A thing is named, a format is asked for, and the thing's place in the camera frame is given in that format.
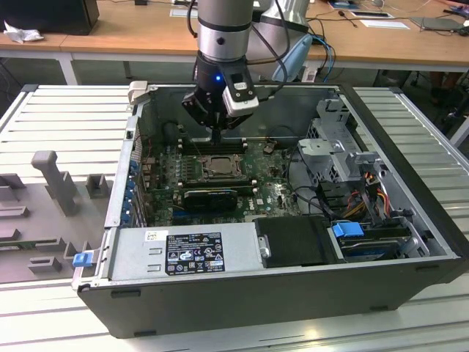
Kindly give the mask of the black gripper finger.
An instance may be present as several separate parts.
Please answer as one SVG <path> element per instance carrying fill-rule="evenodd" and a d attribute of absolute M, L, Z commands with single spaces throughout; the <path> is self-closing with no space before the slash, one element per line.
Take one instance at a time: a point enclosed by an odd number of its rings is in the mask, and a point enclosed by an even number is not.
<path fill-rule="evenodd" d="M 212 95 L 209 92 L 190 92 L 182 99 L 182 107 L 196 123 L 211 130 L 210 141 L 217 142 L 217 116 Z"/>
<path fill-rule="evenodd" d="M 240 117 L 230 117 L 227 114 L 222 114 L 216 124 L 216 141 L 221 141 L 221 134 L 226 130 L 232 130 L 245 122 L 252 114 L 247 114 Z"/>

